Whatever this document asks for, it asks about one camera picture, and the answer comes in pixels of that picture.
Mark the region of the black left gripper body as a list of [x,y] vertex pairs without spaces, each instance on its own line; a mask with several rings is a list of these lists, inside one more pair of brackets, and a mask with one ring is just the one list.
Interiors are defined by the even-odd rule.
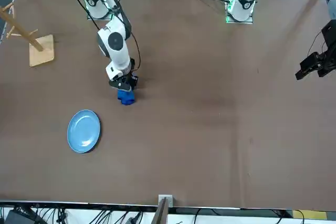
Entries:
[[335,51],[336,20],[330,20],[323,28],[322,34],[328,50]]

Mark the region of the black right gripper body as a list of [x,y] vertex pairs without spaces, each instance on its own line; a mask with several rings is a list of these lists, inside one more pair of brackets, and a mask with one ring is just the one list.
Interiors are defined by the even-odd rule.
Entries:
[[130,59],[129,66],[125,71],[117,70],[116,65],[111,61],[108,64],[109,85],[113,88],[130,92],[133,91],[138,83],[138,76],[134,75],[135,60]]

